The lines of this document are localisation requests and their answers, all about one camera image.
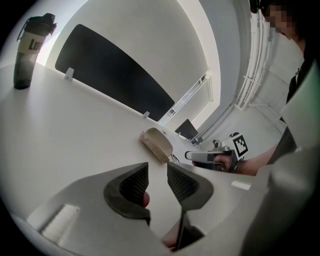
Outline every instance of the bottle label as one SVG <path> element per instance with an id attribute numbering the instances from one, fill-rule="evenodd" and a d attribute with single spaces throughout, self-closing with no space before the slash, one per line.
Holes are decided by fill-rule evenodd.
<path id="1" fill-rule="evenodd" d="M 18 52 L 23 54 L 38 54 L 46 36 L 25 31 L 18 46 Z"/>

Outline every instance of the black shirt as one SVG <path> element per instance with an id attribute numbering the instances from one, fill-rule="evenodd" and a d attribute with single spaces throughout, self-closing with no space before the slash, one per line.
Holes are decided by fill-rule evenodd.
<path id="1" fill-rule="evenodd" d="M 303 57 L 304 62 L 301 65 L 301 68 L 297 74 L 297 77 L 294 76 L 289 85 L 289 93 L 286 99 L 286 103 L 290 101 L 290 99 L 293 97 L 293 95 L 298 90 L 299 86 L 301 85 L 302 81 L 307 76 L 312 63 L 314 62 L 316 58 L 316 46 L 314 42 L 308 42 L 305 45 Z M 273 155 L 271 156 L 268 164 L 273 164 L 276 160 L 278 160 L 280 157 L 287 153 L 292 153 L 296 150 L 297 146 L 295 143 L 294 138 L 292 137 L 291 132 L 289 131 L 288 127 L 285 129 Z"/>

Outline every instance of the water bottle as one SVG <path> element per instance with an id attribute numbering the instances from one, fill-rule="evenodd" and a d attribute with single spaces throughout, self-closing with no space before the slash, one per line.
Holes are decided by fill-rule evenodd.
<path id="1" fill-rule="evenodd" d="M 57 23 L 55 16 L 46 13 L 43 16 L 29 18 L 22 27 L 17 41 L 20 39 L 18 53 L 16 55 L 13 84 L 18 90 L 30 86 L 38 53 L 49 34 L 53 34 Z"/>

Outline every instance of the person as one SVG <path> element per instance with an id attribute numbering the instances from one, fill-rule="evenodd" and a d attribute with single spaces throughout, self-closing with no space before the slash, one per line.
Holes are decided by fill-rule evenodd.
<path id="1" fill-rule="evenodd" d="M 299 72 L 292 78 L 289 85 L 289 93 L 287 103 L 298 90 L 304 78 L 307 76 L 314 60 L 319 60 L 319 51 L 317 50 L 317 40 L 312 38 L 315 33 L 313 23 L 310 18 L 316 17 L 310 13 L 308 2 L 301 4 L 296 0 L 261 0 L 259 6 L 265 19 L 270 22 L 271 27 L 275 27 L 276 31 L 286 36 L 289 40 L 293 40 L 303 53 L 304 62 Z M 236 168 L 236 173 L 243 175 L 255 176 L 260 167 L 267 164 L 273 164 L 281 156 L 293 152 L 296 144 L 288 128 L 285 129 L 279 143 L 267 152 L 241 161 Z M 214 158 L 216 163 L 224 166 L 227 172 L 230 166 L 230 156 L 217 155 Z M 174 248 L 179 231 L 179 222 L 161 239 L 169 248 Z"/>

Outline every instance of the beige object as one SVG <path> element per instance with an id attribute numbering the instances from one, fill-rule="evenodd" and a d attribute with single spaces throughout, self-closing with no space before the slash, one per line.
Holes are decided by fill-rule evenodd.
<path id="1" fill-rule="evenodd" d="M 174 148 L 167 137 L 157 128 L 150 128 L 142 132 L 140 140 L 155 154 L 161 163 L 169 162 L 169 156 L 173 153 Z"/>

